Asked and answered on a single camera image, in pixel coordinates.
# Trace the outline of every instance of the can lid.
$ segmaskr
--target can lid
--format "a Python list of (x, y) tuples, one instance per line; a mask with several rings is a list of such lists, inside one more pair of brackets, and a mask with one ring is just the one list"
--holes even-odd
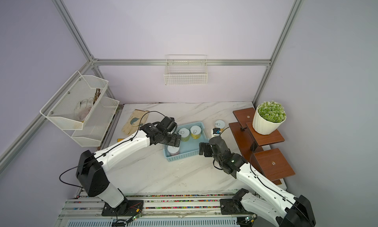
[(190, 131), (187, 128), (182, 128), (178, 131), (178, 134), (181, 135), (181, 137), (187, 137), (190, 135)]
[(201, 127), (198, 125), (194, 125), (190, 128), (190, 132), (194, 135), (199, 135), (201, 133)]
[(216, 128), (224, 129), (225, 126), (226, 126), (226, 123), (223, 120), (215, 121)]
[(170, 154), (175, 154), (178, 152), (180, 147), (175, 147), (175, 146), (168, 146), (167, 150)]

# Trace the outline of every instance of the lavender wall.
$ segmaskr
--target lavender wall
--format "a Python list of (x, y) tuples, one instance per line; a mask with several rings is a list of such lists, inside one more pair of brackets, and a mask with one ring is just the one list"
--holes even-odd
[(64, 2), (96, 58), (270, 59), (294, 0)]
[[(1, 154), (85, 58), (51, 0), (0, 0), (0, 23)], [(52, 226), (76, 192), (58, 176), (84, 150), (45, 122), (0, 177), (0, 225)]]
[(305, 0), (259, 103), (287, 114), (277, 144), (317, 225), (376, 226), (378, 0)]
[(121, 103), (251, 102), (265, 66), (209, 66), (207, 85), (167, 86), (165, 66), (101, 66)]

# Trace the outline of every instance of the wire basket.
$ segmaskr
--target wire basket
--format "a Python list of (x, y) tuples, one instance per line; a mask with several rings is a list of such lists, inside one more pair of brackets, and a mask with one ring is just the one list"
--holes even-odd
[[(77, 77), (76, 81), (53, 108), (46, 110), (54, 97), (40, 110), (42, 115), (61, 130), (82, 130), (108, 88), (108, 81), (96, 76), (81, 75), (76, 71), (71, 78), (73, 77)], [(93, 104), (98, 89), (100, 95)]]
[(84, 128), (75, 130), (70, 137), (80, 146), (101, 146), (118, 104), (117, 100), (102, 97)]
[(206, 55), (167, 55), (166, 85), (203, 85), (208, 82)]

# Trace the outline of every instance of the green plant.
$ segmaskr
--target green plant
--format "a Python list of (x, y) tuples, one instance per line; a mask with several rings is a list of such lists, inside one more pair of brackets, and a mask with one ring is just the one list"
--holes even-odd
[(263, 102), (258, 106), (258, 114), (267, 121), (281, 123), (286, 119), (284, 108), (275, 101)]

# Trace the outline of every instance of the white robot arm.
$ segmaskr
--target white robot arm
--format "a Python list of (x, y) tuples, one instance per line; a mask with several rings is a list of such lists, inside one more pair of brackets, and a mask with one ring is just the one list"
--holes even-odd
[(295, 197), (259, 173), (241, 155), (231, 153), (220, 136), (200, 143), (200, 155), (212, 157), (221, 169), (257, 192), (260, 199), (246, 189), (232, 199), (221, 199), (222, 214), (257, 214), (277, 227), (314, 227), (316, 222), (307, 198)]
[(80, 156), (76, 177), (88, 196), (99, 197), (105, 201), (103, 216), (126, 215), (133, 204), (142, 208), (143, 201), (129, 201), (106, 177), (106, 173), (118, 162), (139, 149), (152, 144), (166, 144), (178, 147), (181, 135), (174, 133), (177, 124), (174, 118), (165, 117), (161, 122), (148, 123), (140, 127), (128, 138), (106, 149), (91, 153), (89, 150)]
[[(161, 122), (148, 123), (140, 127), (130, 137), (106, 149), (91, 153), (83, 152), (80, 157), (76, 177), (88, 196), (97, 196), (105, 201), (103, 216), (134, 216), (137, 206), (142, 208), (142, 200), (127, 200), (113, 184), (106, 173), (118, 162), (151, 144), (167, 144), (178, 147), (181, 136), (174, 133), (177, 124), (174, 118), (165, 117)], [(246, 183), (263, 199), (246, 189), (239, 190), (232, 199), (221, 199), (221, 212), (225, 215), (257, 214), (277, 227), (314, 227), (315, 219), (310, 202), (304, 197), (295, 197), (261, 173), (259, 173), (241, 155), (231, 153), (224, 140), (214, 137), (209, 143), (200, 143), (200, 155), (213, 157), (222, 170), (234, 178)]]

